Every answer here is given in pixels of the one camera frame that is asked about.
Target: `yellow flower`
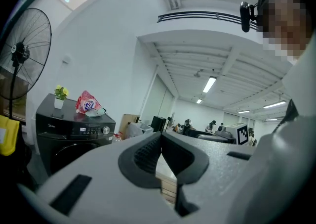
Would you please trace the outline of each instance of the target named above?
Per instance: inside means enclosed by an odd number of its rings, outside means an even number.
[[[69,95],[69,91],[64,87],[64,89],[63,89],[63,93],[65,94],[65,95]]]

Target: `fan stand pole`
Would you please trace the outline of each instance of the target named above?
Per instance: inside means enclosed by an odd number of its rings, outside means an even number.
[[[13,103],[13,90],[14,90],[14,83],[15,83],[15,78],[18,73],[19,69],[19,64],[14,67],[14,72],[12,76],[12,81],[11,81],[11,87],[10,87],[10,101],[9,101],[9,119],[12,119],[12,103]]]

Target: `standing fan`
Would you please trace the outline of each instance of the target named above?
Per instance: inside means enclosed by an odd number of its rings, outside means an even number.
[[[51,27],[46,14],[36,8],[26,9],[13,25],[0,47],[0,96],[12,101],[34,86],[47,61]]]

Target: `black washing machine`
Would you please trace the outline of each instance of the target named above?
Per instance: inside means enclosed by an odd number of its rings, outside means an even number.
[[[54,108],[55,95],[48,94],[36,112],[39,153],[50,176],[84,153],[112,143],[115,121],[104,114],[88,117],[76,113],[76,101],[66,99]]]

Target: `ceiling light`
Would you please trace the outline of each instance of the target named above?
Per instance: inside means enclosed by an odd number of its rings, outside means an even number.
[[[208,93],[209,89],[213,86],[214,82],[216,81],[215,77],[210,77],[208,82],[203,90],[204,93]]]
[[[285,102],[282,101],[282,102],[279,102],[279,103],[266,105],[266,106],[263,106],[263,108],[270,108],[270,107],[278,106],[278,105],[281,105],[281,104],[285,104]]]

